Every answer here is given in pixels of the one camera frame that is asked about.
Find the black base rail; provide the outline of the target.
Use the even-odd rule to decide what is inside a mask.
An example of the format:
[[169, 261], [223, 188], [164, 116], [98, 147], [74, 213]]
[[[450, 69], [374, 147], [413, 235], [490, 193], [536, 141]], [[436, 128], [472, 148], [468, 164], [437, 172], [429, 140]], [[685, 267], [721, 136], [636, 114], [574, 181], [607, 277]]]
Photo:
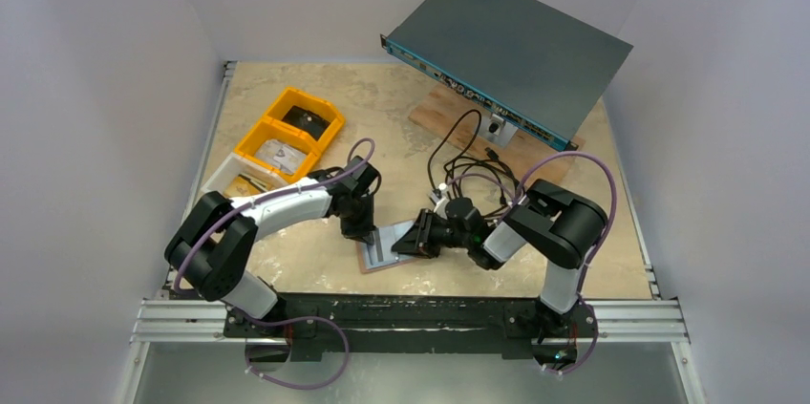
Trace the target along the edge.
[[540, 365], [574, 363], [579, 347], [597, 334], [592, 309], [577, 304], [556, 315], [520, 297], [393, 296], [288, 292], [280, 319], [265, 328], [234, 308], [224, 336], [278, 340], [294, 361], [325, 352], [495, 354]]

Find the grey socket box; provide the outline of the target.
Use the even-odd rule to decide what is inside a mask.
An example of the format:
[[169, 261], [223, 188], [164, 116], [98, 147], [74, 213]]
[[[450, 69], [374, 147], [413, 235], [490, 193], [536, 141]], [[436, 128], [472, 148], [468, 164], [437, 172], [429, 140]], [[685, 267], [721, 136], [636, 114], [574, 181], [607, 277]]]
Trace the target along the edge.
[[503, 117], [492, 114], [481, 121], [477, 135], [501, 148], [506, 147], [519, 128]]

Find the white plastic bin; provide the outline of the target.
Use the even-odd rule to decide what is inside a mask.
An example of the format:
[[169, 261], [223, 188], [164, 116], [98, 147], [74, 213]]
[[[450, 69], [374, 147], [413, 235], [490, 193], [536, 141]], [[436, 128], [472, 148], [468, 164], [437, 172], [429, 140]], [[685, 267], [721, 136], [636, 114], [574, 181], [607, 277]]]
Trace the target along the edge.
[[287, 184], [276, 172], [231, 152], [202, 184], [200, 193], [219, 191], [227, 198], [249, 197]]

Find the grey credit cards in bin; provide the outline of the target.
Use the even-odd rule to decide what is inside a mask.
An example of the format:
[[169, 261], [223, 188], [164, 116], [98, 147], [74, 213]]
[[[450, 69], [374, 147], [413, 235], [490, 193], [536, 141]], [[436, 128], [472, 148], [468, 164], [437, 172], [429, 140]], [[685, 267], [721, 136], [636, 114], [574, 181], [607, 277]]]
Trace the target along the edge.
[[280, 172], [293, 175], [307, 158], [307, 154], [278, 140], [266, 140], [256, 151], [255, 158]]

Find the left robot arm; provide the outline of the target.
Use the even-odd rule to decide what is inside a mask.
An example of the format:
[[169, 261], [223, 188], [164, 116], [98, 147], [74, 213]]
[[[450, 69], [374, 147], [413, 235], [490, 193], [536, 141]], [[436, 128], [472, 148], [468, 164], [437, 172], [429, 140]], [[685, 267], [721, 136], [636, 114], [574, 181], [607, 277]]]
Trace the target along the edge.
[[289, 226], [336, 217], [344, 238], [368, 244], [373, 238], [373, 184], [377, 169], [360, 157], [344, 168], [316, 170], [295, 183], [264, 194], [227, 198], [204, 194], [164, 251], [206, 301], [222, 301], [247, 316], [260, 335], [271, 336], [285, 323], [285, 301], [247, 269], [254, 244]]

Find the yellow cards in white bin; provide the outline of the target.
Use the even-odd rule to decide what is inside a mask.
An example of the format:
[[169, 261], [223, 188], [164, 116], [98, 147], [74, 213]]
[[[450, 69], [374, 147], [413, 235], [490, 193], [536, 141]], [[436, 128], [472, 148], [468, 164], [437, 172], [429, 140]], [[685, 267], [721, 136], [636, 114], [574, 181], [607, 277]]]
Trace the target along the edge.
[[263, 194], [267, 191], [267, 185], [261, 180], [251, 178], [248, 175], [240, 174], [236, 176], [223, 190], [227, 198], [250, 197]]

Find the aluminium frame rail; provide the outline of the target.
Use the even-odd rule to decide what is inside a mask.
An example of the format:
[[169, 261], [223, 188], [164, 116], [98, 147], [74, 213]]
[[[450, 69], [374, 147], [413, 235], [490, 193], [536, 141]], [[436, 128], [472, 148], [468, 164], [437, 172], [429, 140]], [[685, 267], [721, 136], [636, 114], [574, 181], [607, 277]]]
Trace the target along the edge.
[[[595, 300], [593, 319], [601, 342], [688, 343], [690, 337], [680, 305], [662, 300]], [[409, 320], [350, 323], [338, 313], [323, 311], [345, 333], [471, 331], [459, 323]], [[244, 342], [245, 334], [226, 330], [225, 305], [202, 301], [147, 300], [141, 303], [129, 337], [132, 343]]]

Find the yellow bin with black item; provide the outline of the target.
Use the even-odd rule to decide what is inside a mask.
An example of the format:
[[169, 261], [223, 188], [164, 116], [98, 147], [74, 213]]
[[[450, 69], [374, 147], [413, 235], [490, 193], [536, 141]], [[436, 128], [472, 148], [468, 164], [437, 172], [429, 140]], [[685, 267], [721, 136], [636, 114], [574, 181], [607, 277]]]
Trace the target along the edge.
[[265, 117], [309, 135], [321, 153], [326, 151], [346, 123], [334, 104], [293, 87], [286, 87], [279, 94], [266, 109]]

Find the black item in bin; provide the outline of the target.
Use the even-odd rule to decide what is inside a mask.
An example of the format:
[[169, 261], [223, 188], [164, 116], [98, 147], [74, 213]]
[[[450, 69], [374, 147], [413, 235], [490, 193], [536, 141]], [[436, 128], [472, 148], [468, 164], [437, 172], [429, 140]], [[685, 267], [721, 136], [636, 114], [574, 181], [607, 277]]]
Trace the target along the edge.
[[287, 125], [307, 133], [314, 140], [320, 139], [330, 126], [328, 120], [315, 114], [311, 110], [299, 106], [292, 106], [283, 116], [282, 121]]

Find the yellow bin with cards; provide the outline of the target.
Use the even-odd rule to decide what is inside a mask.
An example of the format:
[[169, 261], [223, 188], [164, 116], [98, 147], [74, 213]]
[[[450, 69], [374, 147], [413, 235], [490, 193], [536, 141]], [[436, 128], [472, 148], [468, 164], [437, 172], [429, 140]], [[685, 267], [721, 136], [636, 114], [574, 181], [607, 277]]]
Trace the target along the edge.
[[286, 183], [303, 178], [322, 156], [310, 134], [273, 118], [258, 120], [235, 152]]

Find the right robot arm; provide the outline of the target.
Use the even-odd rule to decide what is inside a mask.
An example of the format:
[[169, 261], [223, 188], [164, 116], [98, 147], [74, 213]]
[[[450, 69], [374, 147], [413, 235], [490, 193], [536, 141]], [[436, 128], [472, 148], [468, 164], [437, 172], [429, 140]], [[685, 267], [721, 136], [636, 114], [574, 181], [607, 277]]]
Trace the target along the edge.
[[477, 266], [496, 270], [530, 245], [547, 260], [536, 320], [543, 331], [558, 334], [573, 322], [587, 253], [607, 228], [608, 215], [598, 204], [538, 180], [499, 223], [485, 220], [465, 197], [423, 209], [391, 251], [433, 259], [443, 248], [464, 248]]

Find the wooden board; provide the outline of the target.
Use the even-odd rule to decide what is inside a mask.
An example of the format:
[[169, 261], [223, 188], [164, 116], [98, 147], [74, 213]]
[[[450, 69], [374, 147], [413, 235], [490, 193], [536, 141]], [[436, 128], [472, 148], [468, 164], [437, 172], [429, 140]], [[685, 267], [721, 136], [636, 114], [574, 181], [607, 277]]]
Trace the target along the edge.
[[437, 85], [409, 114], [409, 120], [459, 150], [467, 143], [468, 154], [484, 158], [495, 151], [519, 179], [535, 163], [557, 151], [514, 125], [497, 120], [491, 113], [443, 85]]

